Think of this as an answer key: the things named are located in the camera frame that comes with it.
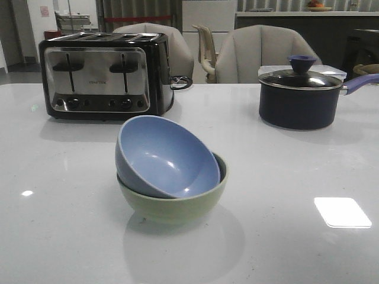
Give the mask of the blue bowl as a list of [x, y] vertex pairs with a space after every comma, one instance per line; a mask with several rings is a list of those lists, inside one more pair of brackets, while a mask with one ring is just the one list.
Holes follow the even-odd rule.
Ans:
[[188, 198], [213, 189], [221, 174], [214, 154], [193, 133], [163, 117], [140, 115], [120, 128], [115, 165], [130, 189], [155, 198]]

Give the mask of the green bowl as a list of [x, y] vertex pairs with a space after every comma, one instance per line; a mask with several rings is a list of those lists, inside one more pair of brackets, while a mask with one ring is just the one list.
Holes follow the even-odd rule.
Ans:
[[118, 184], [126, 202], [141, 217], [163, 224], [185, 224], [207, 215], [218, 203], [226, 187], [229, 167], [214, 153], [219, 165], [220, 183], [213, 189], [189, 198], [163, 199], [144, 196], [126, 187], [120, 178]]

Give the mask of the left beige upholstered chair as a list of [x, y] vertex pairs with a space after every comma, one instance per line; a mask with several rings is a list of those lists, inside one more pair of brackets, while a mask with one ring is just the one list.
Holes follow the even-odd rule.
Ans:
[[163, 33], [168, 36], [171, 75], [182, 75], [192, 79], [194, 57], [180, 31], [167, 25], [148, 22], [116, 28], [114, 33]]

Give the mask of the beige upholstered chair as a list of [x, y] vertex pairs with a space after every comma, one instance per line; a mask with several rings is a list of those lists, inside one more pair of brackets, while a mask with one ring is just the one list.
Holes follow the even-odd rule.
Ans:
[[227, 34], [216, 61], [217, 83], [258, 83], [261, 66], [289, 65], [288, 56], [320, 57], [298, 32], [270, 25], [252, 25]]
[[180, 31], [167, 25], [148, 22], [116, 28], [114, 33], [163, 33], [168, 36], [171, 75], [182, 75], [192, 79], [194, 57]]

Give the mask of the cream plastic chair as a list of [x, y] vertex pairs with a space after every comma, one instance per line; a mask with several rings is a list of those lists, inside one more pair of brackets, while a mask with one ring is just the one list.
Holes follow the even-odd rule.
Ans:
[[192, 25], [198, 31], [198, 61], [206, 72], [205, 81], [216, 83], [216, 61], [218, 53], [215, 51], [213, 35], [208, 27]]

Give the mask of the right beige upholstered chair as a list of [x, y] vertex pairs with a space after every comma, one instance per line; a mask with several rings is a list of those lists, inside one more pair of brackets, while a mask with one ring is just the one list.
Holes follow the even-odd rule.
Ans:
[[261, 66], [289, 65], [288, 56], [320, 57], [298, 32], [270, 25], [252, 25], [227, 34], [216, 61], [217, 83], [258, 83]]

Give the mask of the dark blue saucepan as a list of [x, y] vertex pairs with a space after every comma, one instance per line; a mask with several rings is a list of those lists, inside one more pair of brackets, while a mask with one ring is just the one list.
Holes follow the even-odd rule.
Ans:
[[261, 83], [259, 114], [270, 124], [295, 130], [325, 128], [334, 121], [340, 95], [349, 95], [369, 83], [377, 83], [378, 74], [363, 75], [330, 90], [293, 90]]

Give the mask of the black and chrome toaster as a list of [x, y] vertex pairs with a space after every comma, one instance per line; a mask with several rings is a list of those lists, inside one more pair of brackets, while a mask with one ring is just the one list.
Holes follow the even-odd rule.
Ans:
[[174, 102], [162, 33], [75, 33], [39, 44], [47, 113], [73, 120], [162, 115]]

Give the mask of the glass pot lid blue knob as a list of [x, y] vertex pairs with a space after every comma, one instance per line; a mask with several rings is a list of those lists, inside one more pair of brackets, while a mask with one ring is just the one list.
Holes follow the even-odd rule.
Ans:
[[293, 90], [330, 90], [342, 85], [342, 81], [333, 76], [310, 71], [317, 58], [308, 55], [291, 55], [287, 57], [291, 69], [281, 69], [263, 73], [258, 76], [260, 83]]

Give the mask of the white cabinet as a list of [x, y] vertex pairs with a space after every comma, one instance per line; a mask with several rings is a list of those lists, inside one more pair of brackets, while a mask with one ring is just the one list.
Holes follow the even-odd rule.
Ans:
[[208, 27], [214, 49], [220, 51], [227, 33], [235, 27], [236, 1], [182, 1], [182, 35], [194, 57], [194, 83], [205, 83], [206, 72], [198, 62], [198, 31], [194, 25]]

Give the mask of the clear plastic container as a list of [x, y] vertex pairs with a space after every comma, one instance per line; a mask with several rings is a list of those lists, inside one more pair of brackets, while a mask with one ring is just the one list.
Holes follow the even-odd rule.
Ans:
[[[276, 66], [261, 66], [258, 69], [258, 76], [278, 71], [278, 70], [290, 70], [292, 67], [290, 65], [276, 65]], [[347, 73], [343, 70], [339, 70], [335, 67], [328, 66], [328, 65], [322, 65], [322, 64], [316, 64], [313, 65], [309, 71], [318, 72], [324, 75], [333, 76], [335, 78], [340, 79], [341, 81], [344, 81], [347, 77]]]

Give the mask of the metal rack cart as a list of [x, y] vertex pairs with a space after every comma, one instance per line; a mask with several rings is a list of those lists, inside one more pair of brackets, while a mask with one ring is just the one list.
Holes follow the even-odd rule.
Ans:
[[64, 33], [98, 30], [95, 0], [53, 1], [58, 27]]

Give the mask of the fruit plate on counter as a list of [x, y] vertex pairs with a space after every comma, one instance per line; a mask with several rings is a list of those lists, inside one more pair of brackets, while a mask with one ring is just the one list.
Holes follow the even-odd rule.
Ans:
[[332, 7], [327, 7], [318, 0], [308, 1], [306, 8], [311, 12], [328, 12], [332, 10]]

